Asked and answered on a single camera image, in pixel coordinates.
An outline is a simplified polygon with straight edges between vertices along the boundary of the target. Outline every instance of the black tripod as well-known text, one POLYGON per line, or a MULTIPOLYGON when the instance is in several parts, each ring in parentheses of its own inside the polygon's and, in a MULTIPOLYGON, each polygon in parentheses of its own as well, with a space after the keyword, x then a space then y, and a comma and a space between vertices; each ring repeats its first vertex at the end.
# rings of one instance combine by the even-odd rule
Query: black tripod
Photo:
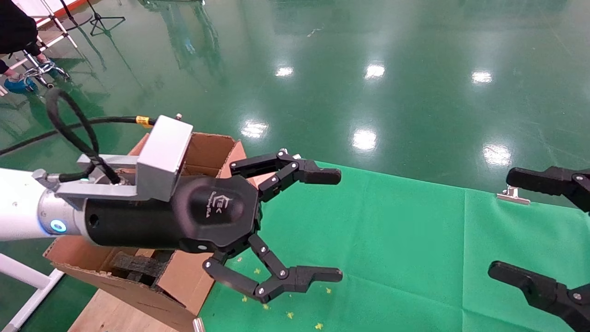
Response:
POLYGON ((104 34, 108 31, 111 31, 112 29, 116 28, 119 24, 123 23, 123 21, 125 20, 124 16, 109 16, 109 17, 100 16, 100 14, 97 13, 96 10, 94 10, 94 7, 90 3, 90 0, 86 0, 86 2, 88 2, 88 6, 90 6, 90 9, 94 13, 93 19, 90 20, 90 24, 92 24, 92 30, 90 30, 90 35, 92 35, 92 36, 95 35, 94 29, 96 29, 96 28, 102 30, 103 32, 101 32, 101 34, 104 34), (120 19, 120 21, 117 24, 115 24, 114 26, 112 26, 111 29, 107 29, 103 24, 103 19, 120 19))

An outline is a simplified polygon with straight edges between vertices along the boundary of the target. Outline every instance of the robotic arm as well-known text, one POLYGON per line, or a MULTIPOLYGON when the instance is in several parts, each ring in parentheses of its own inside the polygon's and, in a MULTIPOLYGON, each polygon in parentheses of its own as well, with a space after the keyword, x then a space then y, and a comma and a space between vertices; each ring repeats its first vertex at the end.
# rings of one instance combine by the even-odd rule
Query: robotic arm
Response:
MULTIPOLYGON (((240 160, 232 177, 180 177, 192 126, 160 116, 139 156, 100 155, 112 168, 135 169, 109 182, 100 166, 77 181, 60 182, 44 170, 0 169, 10 190, 0 191, 0 240, 80 235, 99 246, 211 252, 203 268, 214 280, 267 303, 283 292, 306 292, 313 281, 339 282, 336 268, 287 268, 257 232, 261 203, 293 183, 337 184, 340 171, 319 168, 286 151, 240 160), (276 172, 258 188, 247 178, 276 172), (271 272, 258 284, 224 266, 251 248, 271 272)), ((97 162, 85 155, 82 168, 97 162)))
MULTIPOLYGON (((513 168, 506 182, 530 191, 564 195, 582 211, 590 211, 590 169, 549 167, 536 172, 513 168)), ((590 332, 590 284, 568 289, 553 278, 500 261, 492 262, 488 274, 520 289, 531 307, 560 317, 576 332, 590 332)))

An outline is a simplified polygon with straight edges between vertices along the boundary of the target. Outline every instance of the blue indicator light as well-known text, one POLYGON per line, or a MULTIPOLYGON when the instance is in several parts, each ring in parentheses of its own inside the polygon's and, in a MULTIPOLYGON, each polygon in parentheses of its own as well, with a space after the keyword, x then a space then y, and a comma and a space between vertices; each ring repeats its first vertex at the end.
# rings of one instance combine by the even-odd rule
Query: blue indicator light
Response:
POLYGON ((65 224, 61 220, 54 219, 49 224, 56 232, 63 233, 66 231, 65 224))

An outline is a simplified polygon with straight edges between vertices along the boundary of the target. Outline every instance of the green epoxy floor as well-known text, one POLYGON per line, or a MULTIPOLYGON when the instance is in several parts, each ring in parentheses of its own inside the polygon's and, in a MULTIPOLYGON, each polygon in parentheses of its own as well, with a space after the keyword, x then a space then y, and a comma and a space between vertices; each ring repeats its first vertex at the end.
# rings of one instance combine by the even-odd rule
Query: green epoxy floor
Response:
MULTIPOLYGON (((81 54, 66 41, 49 53, 74 79, 57 85, 88 116, 182 113, 197 131, 242 139, 249 155, 285 147, 490 192, 510 167, 589 167, 590 2, 142 2, 97 3, 127 20, 110 37, 73 31, 81 54)), ((38 96, 0 99, 0 148, 50 129, 38 96)), ((145 132, 96 131, 101 152, 117 154, 145 132)), ((67 172, 77 156, 54 138, 0 167, 67 172)), ((48 244, 0 243, 0 252, 49 272, 48 244)), ((66 331, 93 291, 64 279, 24 331, 66 331)), ((0 326, 30 294, 0 276, 0 326)))

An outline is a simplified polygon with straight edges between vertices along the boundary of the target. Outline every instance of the wooden table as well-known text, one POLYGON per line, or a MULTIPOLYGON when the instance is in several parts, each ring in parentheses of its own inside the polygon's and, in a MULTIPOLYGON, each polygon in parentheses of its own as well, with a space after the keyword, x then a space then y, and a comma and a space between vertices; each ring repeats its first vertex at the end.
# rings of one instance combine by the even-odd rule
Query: wooden table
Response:
POLYGON ((177 332, 99 289, 68 332, 177 332))

